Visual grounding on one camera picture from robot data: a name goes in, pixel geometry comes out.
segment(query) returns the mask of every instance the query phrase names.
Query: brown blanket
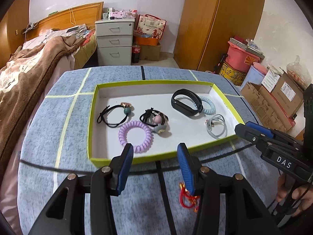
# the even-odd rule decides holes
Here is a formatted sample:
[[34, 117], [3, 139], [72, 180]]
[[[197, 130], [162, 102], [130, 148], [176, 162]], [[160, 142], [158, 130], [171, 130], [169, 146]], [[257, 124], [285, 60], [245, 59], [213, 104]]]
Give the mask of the brown blanket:
[[61, 57], [73, 53], [85, 38], [57, 36], [14, 54], [0, 70], [0, 183], [35, 105]]

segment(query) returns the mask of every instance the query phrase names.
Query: drawer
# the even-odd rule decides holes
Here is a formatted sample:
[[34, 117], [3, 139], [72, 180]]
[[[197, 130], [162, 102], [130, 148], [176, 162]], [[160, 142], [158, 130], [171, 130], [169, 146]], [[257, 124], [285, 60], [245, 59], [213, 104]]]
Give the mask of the drawer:
[[103, 65], [130, 65], [131, 47], [98, 48], [98, 64]]
[[96, 36], [133, 35], [133, 22], [115, 22], [96, 24]]
[[97, 47], [131, 47], [133, 42], [132, 35], [108, 35], [97, 36]]

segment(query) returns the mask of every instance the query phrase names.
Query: blue gripper pad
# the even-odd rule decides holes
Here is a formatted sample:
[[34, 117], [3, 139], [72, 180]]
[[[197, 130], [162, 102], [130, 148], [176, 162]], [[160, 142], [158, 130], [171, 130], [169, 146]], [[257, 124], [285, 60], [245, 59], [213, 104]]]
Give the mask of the blue gripper pad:
[[120, 195], [121, 192], [125, 189], [125, 185], [126, 185], [126, 181], [128, 178], [131, 163], [133, 161], [133, 157], [134, 157], [134, 148], [131, 145], [128, 149], [127, 155], [124, 159], [121, 170], [118, 174], [118, 183], [117, 183], [117, 187], [116, 187], [118, 195]]
[[268, 129], [266, 127], [263, 127], [261, 125], [258, 125], [256, 123], [253, 123], [251, 121], [247, 122], [246, 126], [252, 128], [252, 129], [258, 130], [259, 132], [263, 133], [265, 136], [267, 136], [267, 137], [269, 137], [271, 139], [274, 137], [274, 135], [272, 134], [270, 129]]
[[184, 143], [180, 143], [177, 146], [177, 158], [180, 169], [182, 171], [186, 189], [189, 191], [190, 195], [193, 195], [195, 193], [195, 186], [193, 180], [193, 173], [191, 172], [190, 168], [191, 165], [190, 155]]

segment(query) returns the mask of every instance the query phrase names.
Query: label sticker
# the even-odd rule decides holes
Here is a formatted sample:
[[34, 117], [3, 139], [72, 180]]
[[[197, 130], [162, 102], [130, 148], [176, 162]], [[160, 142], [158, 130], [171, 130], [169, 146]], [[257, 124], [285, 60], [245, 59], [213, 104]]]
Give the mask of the label sticker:
[[281, 76], [279, 76], [278, 74], [272, 75], [269, 70], [262, 80], [262, 85], [267, 89], [267, 91], [272, 92], [280, 77]]
[[286, 82], [283, 83], [281, 91], [285, 94], [289, 101], [292, 101], [292, 99], [295, 97], [295, 91], [293, 91]]

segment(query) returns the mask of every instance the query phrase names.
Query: pink bedsheet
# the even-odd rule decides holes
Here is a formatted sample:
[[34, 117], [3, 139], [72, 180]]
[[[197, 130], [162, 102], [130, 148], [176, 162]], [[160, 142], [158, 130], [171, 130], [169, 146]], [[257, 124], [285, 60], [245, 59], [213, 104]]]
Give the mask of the pink bedsheet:
[[40, 104], [43, 102], [45, 96], [48, 94], [52, 86], [57, 82], [60, 76], [66, 72], [74, 69], [75, 61], [73, 56], [62, 57], [58, 62], [51, 79], [49, 80], [44, 92], [40, 96], [40, 100], [36, 104], [31, 117], [29, 118], [27, 125], [25, 126], [23, 133], [18, 139], [18, 143], [15, 145], [14, 151], [10, 158], [6, 172], [0, 188], [0, 210], [12, 229], [17, 235], [22, 235], [22, 230], [19, 222], [18, 206], [17, 206], [17, 194], [18, 194], [18, 166], [20, 161], [20, 154], [24, 137], [27, 132], [27, 128], [32, 122]]

